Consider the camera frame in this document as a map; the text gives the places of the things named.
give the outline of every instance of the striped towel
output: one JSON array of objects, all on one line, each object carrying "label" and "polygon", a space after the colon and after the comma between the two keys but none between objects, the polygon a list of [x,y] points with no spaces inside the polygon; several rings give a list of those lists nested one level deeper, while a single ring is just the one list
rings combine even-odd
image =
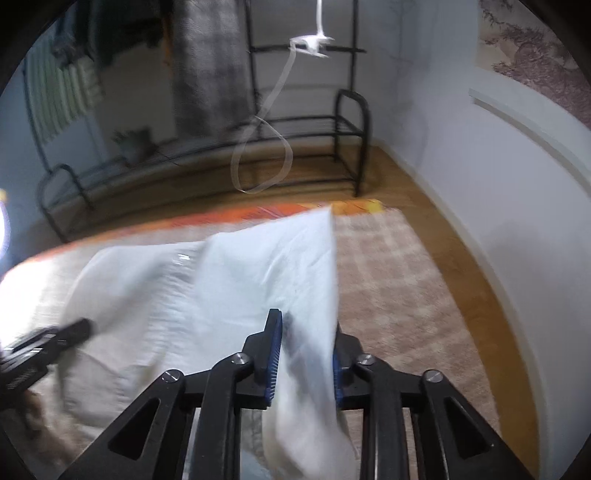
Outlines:
[{"label": "striped towel", "polygon": [[84,56],[60,68],[53,36],[40,39],[25,58],[27,94],[39,140],[47,143],[104,97],[94,62]]}]

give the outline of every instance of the white wall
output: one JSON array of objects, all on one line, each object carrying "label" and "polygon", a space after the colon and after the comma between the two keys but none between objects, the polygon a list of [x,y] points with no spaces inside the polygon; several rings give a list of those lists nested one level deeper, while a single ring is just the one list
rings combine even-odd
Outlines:
[{"label": "white wall", "polygon": [[535,141],[472,103],[478,18],[477,0],[405,9],[393,47],[411,64],[377,67],[398,77],[378,136],[506,300],[533,383],[542,478],[556,479],[591,432],[591,200]]}]

